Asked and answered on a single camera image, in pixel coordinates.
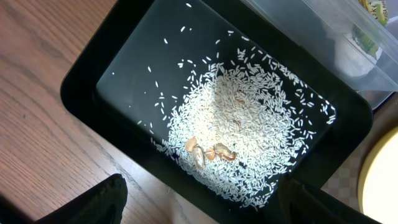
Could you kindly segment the green snack wrapper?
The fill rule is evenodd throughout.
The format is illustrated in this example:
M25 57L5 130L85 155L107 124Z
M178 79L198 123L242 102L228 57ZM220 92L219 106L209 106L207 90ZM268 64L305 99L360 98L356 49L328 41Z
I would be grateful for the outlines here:
M375 34L380 28L377 27L376 23L385 27L389 20L389 11L386 0L358 0L358 3L364 8L366 12L372 17L374 22L367 21L365 23L366 28L361 29L358 26L354 26L353 40L360 47L360 49L368 54L375 60L378 60L381 56L382 50L378 44L370 38L370 34Z

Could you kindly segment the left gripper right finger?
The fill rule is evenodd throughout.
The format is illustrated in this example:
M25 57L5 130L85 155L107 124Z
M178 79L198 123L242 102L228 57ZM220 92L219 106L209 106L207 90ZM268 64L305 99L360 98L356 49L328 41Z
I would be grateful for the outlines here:
M290 174L278 182L279 204L287 223L378 224L324 191L304 184Z

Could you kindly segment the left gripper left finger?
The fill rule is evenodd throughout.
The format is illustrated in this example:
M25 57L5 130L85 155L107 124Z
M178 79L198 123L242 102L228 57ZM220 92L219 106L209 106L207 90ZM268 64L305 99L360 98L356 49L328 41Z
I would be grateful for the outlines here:
M127 193L125 178L113 174L36 224L120 224Z

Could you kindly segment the yellow plate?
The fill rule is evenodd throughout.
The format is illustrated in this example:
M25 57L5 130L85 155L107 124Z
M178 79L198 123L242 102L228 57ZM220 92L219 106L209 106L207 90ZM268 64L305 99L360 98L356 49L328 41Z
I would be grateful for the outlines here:
M397 128L383 135L364 160L358 203L364 215L397 224Z

